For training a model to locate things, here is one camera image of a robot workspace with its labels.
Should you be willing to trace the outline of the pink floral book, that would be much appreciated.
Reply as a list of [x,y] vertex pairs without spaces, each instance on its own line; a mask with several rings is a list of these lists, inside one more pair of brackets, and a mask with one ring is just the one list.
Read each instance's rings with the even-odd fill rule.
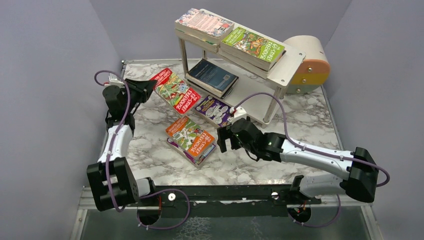
[[174,22],[175,29],[210,44],[219,44],[235,23],[196,8],[189,9]]

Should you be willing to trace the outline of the white two-tier shelf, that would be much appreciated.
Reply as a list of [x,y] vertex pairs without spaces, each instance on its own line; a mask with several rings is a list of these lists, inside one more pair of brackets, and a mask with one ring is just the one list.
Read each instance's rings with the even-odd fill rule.
[[[221,58],[220,60],[209,59],[213,64],[239,76],[232,92],[222,100],[227,105],[235,106],[244,98],[258,92],[266,92],[278,99],[283,99],[294,74],[306,57],[306,54],[301,50],[265,34],[262,35],[284,46],[286,50],[285,54],[270,69],[267,79],[263,79],[241,68],[235,62],[229,61],[227,58],[219,55],[218,52],[216,55]],[[259,95],[241,104],[246,110],[247,115],[252,120],[261,124],[262,128],[266,128],[275,116],[279,109],[276,105],[277,102],[273,98]]]

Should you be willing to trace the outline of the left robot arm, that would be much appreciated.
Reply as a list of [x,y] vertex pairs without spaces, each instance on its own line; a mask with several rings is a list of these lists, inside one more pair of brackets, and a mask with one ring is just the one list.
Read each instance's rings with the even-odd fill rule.
[[137,203],[155,190],[150,177],[135,179],[126,157],[135,131],[134,112],[150,98],[157,80],[125,81],[127,86],[110,84],[102,91],[108,107],[107,138],[97,162],[86,169],[94,203],[100,212]]

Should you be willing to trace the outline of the green 104-storey treehouse book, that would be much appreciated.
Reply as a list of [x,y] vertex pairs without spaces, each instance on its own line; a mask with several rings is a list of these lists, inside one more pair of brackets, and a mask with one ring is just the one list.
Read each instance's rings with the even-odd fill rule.
[[202,49],[207,50],[209,52],[217,53],[219,51],[219,45],[216,43],[211,43],[206,40],[202,40],[198,37],[195,37],[178,29],[175,29],[175,34],[178,38],[194,45],[197,45],[198,47],[201,47]]

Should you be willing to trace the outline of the blue orange sunset book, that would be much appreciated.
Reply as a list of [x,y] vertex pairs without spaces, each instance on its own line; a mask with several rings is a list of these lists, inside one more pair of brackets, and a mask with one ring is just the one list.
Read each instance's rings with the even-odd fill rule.
[[218,54],[221,55],[222,57],[228,59],[230,62],[234,62],[236,63],[236,65],[238,65],[239,67],[247,70],[248,72],[251,72],[263,79],[267,79],[268,75],[269,75],[269,70],[264,70],[262,68],[259,68],[245,60],[242,60],[236,56],[233,56],[232,54],[225,52],[221,49],[218,50]]

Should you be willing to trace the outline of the purple cartoon book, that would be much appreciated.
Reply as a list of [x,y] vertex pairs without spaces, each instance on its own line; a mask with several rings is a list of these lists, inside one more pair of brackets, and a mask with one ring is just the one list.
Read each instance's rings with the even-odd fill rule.
[[193,110],[215,128],[220,128],[231,124],[234,117],[230,114],[230,108],[230,105],[227,105],[218,98],[207,95]]

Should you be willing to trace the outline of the dark green forest book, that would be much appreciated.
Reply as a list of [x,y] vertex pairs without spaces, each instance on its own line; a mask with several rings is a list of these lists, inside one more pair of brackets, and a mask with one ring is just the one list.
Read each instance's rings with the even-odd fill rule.
[[234,85],[238,80],[238,77],[231,80],[227,75],[225,77],[210,78],[207,81],[202,81],[198,78],[189,76],[188,74],[185,75],[185,78],[192,86],[195,86],[200,90],[210,93],[220,99],[224,99],[231,93]]

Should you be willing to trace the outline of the dark blue Nineteen Eighty-Four book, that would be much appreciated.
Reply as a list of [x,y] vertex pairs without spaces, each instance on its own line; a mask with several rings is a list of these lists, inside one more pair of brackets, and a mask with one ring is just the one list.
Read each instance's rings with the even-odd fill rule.
[[202,58],[193,68],[191,68],[186,75],[189,75],[191,77],[194,77],[196,79],[199,79],[201,81],[207,81],[210,78],[217,78],[217,77],[230,77],[231,80],[235,79],[239,76],[215,65],[214,63],[210,62],[207,59]]

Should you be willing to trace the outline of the red 13-storey treehouse book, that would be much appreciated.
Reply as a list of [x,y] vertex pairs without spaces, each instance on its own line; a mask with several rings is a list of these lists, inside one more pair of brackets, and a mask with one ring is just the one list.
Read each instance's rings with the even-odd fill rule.
[[156,81],[154,91],[180,115],[186,115],[202,98],[170,68],[162,69],[150,81]]

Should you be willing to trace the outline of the green 65-storey treehouse book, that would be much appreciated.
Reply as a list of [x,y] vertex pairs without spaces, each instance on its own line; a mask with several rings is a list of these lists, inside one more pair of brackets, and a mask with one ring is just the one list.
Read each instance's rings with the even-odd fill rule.
[[286,52],[283,45],[240,26],[221,41],[220,50],[264,71],[269,71]]

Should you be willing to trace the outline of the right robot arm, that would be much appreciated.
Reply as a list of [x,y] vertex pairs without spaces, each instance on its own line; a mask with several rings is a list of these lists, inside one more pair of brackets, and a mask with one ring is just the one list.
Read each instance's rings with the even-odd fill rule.
[[292,140],[284,134],[259,130],[252,122],[241,118],[233,124],[219,127],[217,144],[226,152],[226,140],[232,150],[243,148],[254,161],[295,163],[324,171],[316,176],[298,175],[289,196],[305,201],[320,195],[345,194],[350,198],[372,203],[375,200],[379,170],[365,148],[337,151]]

